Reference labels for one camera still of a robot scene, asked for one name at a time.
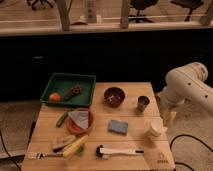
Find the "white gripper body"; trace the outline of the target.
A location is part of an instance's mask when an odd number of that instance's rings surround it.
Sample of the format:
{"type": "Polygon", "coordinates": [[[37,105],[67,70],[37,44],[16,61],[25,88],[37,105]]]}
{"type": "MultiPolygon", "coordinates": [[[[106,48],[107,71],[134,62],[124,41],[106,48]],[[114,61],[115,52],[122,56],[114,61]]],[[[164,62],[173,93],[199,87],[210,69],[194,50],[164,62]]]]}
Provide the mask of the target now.
{"type": "Polygon", "coordinates": [[[174,111],[175,103],[169,98],[167,88],[159,92],[157,97],[163,125],[165,127],[170,127],[176,117],[176,112],[174,111]]]}

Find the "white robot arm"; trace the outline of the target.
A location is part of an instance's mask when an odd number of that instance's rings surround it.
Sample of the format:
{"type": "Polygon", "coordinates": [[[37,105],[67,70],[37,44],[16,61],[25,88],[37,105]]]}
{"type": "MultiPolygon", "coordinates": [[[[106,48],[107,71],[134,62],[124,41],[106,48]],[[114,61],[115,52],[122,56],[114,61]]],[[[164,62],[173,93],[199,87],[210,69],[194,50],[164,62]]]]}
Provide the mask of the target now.
{"type": "Polygon", "coordinates": [[[186,99],[213,114],[213,88],[205,84],[207,78],[208,70],[200,62],[174,68],[166,74],[166,86],[158,94],[165,127],[174,121],[174,108],[182,105],[186,99]]]}

